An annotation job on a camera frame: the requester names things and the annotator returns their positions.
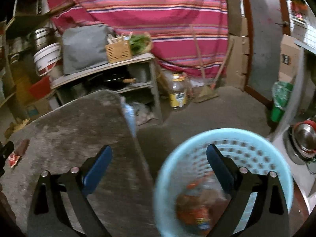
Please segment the broom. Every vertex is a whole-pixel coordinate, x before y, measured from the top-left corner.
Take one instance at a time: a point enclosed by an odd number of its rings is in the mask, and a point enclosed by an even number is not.
[[[195,32],[194,32],[194,29],[192,27],[192,24],[190,24],[190,28],[191,28],[191,32],[193,34],[195,48],[196,48],[197,53],[198,53],[197,56],[198,56],[198,59],[199,59],[200,68],[201,68],[201,72],[202,72],[203,83],[204,83],[202,91],[200,92],[200,94],[193,101],[195,103],[200,103],[200,102],[203,102],[203,101],[206,101],[206,100],[210,100],[210,99],[213,99],[213,98],[219,96],[219,94],[215,90],[216,82],[217,82],[219,76],[222,73],[222,70],[223,70],[224,65],[225,65],[225,63],[227,61],[228,56],[230,55],[230,52],[231,52],[231,50],[233,48],[234,40],[232,40],[232,42],[230,42],[228,51],[227,51],[227,53],[225,55],[225,58],[224,58],[221,66],[220,66],[220,68],[219,68],[219,70],[217,72],[217,75],[216,75],[213,83],[211,84],[211,88],[209,88],[208,85],[207,85],[207,82],[206,82],[206,76],[205,76],[205,70],[204,70],[203,60],[202,60],[202,56],[201,56],[201,51],[200,51],[200,48],[198,46],[198,41],[196,39]]]

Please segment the concrete floor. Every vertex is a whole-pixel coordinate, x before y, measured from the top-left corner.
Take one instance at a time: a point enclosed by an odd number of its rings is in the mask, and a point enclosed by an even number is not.
[[[219,97],[202,103],[190,103],[181,111],[171,111],[168,100],[162,100],[164,124],[150,122],[140,127],[137,136],[150,172],[155,179],[167,156],[188,138],[217,128],[241,128],[266,137],[266,107],[234,87],[218,89]]]

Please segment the black label on cardboard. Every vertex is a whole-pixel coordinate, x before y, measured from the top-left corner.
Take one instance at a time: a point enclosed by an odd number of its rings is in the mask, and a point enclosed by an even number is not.
[[[290,56],[282,54],[282,63],[286,64],[286,65],[290,65]]]

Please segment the laundry basket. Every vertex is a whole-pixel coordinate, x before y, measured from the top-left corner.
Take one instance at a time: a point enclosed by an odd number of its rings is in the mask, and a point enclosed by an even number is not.
[[[175,201],[186,185],[212,171],[206,159],[206,148],[211,143],[238,167],[245,166],[250,172],[263,175],[271,170],[277,172],[290,211],[293,180],[290,168],[280,152],[263,137],[246,130],[211,130],[191,137],[179,145],[160,169],[154,193],[154,215],[157,228],[163,237],[192,236],[177,219]],[[245,228],[256,196],[257,193],[251,194],[235,233]]]

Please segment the silver bolt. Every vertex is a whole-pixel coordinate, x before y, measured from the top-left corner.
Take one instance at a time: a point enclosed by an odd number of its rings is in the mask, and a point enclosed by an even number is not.
[[[74,166],[70,169],[70,172],[72,172],[73,174],[76,174],[79,172],[79,168],[77,166]]]
[[[240,173],[242,173],[242,174],[247,174],[248,169],[245,168],[244,166],[242,166],[242,167],[239,169],[239,171],[240,171]]]
[[[47,177],[47,176],[48,176],[48,173],[49,173],[49,172],[48,172],[47,170],[45,170],[45,171],[42,172],[41,176],[42,176],[42,177]]]
[[[274,178],[274,177],[277,176],[277,174],[276,174],[274,171],[271,171],[271,172],[270,172],[270,176]]]

